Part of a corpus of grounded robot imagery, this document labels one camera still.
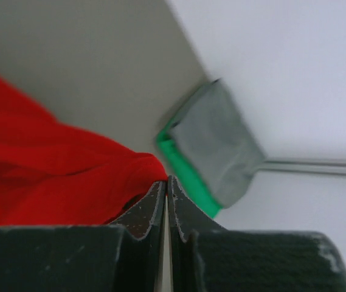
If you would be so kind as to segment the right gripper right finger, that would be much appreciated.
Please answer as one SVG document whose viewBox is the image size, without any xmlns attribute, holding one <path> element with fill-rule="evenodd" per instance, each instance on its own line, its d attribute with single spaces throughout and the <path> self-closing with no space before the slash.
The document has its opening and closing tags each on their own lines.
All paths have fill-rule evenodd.
<svg viewBox="0 0 346 292">
<path fill-rule="evenodd" d="M 168 177 L 167 198 L 170 229 L 175 230 L 182 242 L 187 242 L 192 233 L 226 230 L 187 196 L 175 176 Z"/>
</svg>

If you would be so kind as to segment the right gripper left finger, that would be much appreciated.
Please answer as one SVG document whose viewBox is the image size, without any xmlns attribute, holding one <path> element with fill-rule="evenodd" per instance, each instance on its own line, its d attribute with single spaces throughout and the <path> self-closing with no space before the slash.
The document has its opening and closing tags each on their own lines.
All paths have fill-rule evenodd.
<svg viewBox="0 0 346 292">
<path fill-rule="evenodd" d="M 109 225 L 124 227 L 137 240 L 160 240 L 164 210 L 165 181 L 157 181 L 145 196 Z"/>
</svg>

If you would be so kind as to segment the red t shirt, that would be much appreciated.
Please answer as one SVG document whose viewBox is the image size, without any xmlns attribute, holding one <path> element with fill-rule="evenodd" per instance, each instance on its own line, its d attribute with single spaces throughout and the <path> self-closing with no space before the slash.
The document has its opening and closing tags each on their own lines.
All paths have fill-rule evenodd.
<svg viewBox="0 0 346 292">
<path fill-rule="evenodd" d="M 154 155 L 66 125 L 0 78 L 0 226 L 104 224 L 166 179 Z"/>
</svg>

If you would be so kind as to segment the folded green t shirt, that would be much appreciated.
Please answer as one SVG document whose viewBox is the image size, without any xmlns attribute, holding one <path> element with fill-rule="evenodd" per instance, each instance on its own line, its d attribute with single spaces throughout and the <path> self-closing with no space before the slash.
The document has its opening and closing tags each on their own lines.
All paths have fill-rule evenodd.
<svg viewBox="0 0 346 292">
<path fill-rule="evenodd" d="M 202 181 L 198 172 L 179 152 L 175 140 L 169 131 L 180 123 L 182 116 L 198 97 L 206 92 L 210 82 L 205 82 L 172 115 L 156 136 L 156 146 L 163 159 L 167 162 L 173 173 L 178 177 L 188 197 L 210 218 L 215 218 L 221 210 L 221 206 L 212 198 L 210 191 Z"/>
</svg>

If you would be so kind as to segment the folded grey t shirt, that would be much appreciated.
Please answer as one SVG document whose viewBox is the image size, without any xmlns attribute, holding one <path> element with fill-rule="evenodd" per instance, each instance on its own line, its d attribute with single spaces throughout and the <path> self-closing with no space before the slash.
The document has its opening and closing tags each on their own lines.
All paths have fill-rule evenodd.
<svg viewBox="0 0 346 292">
<path fill-rule="evenodd" d="M 265 160 L 221 80 L 210 82 L 169 134 L 221 209 L 246 193 Z"/>
</svg>

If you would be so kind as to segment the right aluminium frame post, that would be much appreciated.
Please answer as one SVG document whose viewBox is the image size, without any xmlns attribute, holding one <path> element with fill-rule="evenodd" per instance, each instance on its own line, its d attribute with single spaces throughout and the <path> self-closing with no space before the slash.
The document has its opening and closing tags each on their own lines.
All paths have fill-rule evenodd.
<svg viewBox="0 0 346 292">
<path fill-rule="evenodd" d="M 345 161 L 266 161 L 258 170 L 346 176 Z"/>
</svg>

